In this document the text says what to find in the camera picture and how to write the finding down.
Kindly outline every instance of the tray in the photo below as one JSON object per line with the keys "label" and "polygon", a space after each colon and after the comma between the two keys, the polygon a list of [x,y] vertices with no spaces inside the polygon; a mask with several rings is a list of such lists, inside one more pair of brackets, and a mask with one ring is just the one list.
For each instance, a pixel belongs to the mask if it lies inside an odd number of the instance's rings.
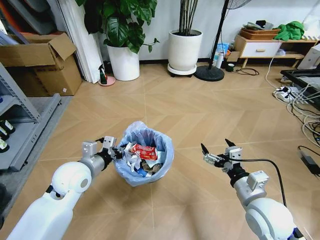
{"label": "tray", "polygon": [[243,27],[241,28],[241,30],[246,31],[250,34],[262,34],[262,35],[278,34],[280,32],[280,28],[272,29],[272,30],[250,30]]}
{"label": "tray", "polygon": [[275,36],[277,36],[277,33],[275,33],[275,34],[252,34],[250,32],[241,30],[240,35],[242,37],[244,37],[246,39],[250,39],[250,40],[271,40]]}

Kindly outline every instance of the red snack wrapper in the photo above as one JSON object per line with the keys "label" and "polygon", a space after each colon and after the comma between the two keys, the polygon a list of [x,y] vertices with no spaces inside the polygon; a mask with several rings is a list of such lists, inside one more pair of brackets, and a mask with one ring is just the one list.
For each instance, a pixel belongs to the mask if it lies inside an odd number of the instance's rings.
{"label": "red snack wrapper", "polygon": [[133,145],[131,152],[135,153],[144,160],[157,160],[157,151],[154,146],[141,146],[139,144]]}

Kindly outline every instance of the white drawer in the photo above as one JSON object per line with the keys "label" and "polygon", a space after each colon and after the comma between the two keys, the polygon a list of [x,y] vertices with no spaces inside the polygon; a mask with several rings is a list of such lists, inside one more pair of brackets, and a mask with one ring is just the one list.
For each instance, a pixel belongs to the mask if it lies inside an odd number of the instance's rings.
{"label": "white drawer", "polygon": [[241,57],[273,57],[280,48],[281,42],[247,42]]}

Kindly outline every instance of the white curtain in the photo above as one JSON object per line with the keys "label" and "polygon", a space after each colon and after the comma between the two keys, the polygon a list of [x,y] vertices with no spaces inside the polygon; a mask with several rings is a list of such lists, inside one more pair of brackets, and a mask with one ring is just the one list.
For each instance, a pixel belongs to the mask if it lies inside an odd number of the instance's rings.
{"label": "white curtain", "polygon": [[88,34],[84,18],[85,9],[75,0],[56,0],[69,37],[77,48],[76,55],[85,80],[96,83],[100,79],[99,66],[103,64],[100,46],[95,34]]}
{"label": "white curtain", "polygon": [[320,39],[320,0],[303,20],[304,36]]}

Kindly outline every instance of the charger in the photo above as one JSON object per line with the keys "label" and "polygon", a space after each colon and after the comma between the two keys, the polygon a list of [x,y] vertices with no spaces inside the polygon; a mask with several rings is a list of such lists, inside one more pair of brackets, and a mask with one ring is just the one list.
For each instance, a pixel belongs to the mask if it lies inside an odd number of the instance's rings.
{"label": "charger", "polygon": [[311,156],[303,152],[302,150],[299,150],[300,153],[300,159],[305,164],[305,166],[309,169],[309,171],[313,175],[320,175],[320,167],[317,165],[317,163],[313,160]]}

